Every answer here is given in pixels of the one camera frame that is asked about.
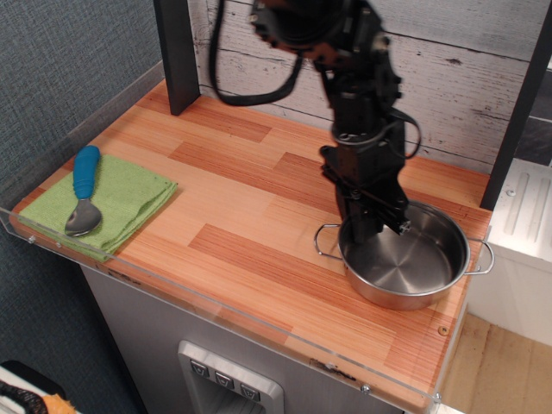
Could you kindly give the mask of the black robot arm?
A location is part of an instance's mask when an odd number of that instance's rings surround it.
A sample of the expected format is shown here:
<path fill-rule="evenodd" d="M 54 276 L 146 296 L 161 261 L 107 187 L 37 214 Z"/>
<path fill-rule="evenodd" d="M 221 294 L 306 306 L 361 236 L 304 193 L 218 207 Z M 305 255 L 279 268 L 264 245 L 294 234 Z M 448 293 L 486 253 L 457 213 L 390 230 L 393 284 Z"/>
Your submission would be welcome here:
<path fill-rule="evenodd" d="M 263 41 L 309 60 L 320 73 L 335 142 L 320 149 L 323 175 L 336 187 L 350 240 L 366 242 L 385 228 L 408 231 L 398 175 L 409 157 L 411 119 L 394 107 L 401 79 L 375 9 L 367 1 L 256 1 L 252 18 Z"/>

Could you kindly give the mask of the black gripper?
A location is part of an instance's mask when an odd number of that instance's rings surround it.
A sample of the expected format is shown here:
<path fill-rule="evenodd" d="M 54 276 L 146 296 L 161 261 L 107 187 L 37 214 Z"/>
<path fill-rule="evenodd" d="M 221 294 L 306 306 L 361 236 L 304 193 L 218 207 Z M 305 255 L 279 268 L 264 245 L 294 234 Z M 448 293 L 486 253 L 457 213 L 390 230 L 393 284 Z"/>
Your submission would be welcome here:
<path fill-rule="evenodd" d="M 411 229 L 409 201 L 398 183 L 405 166 L 405 123 L 394 120 L 379 134 L 360 142 L 339 140 L 320 148 L 323 175 L 336 187 L 342 221 L 351 222 L 353 242 L 362 244 L 389 228 Z"/>

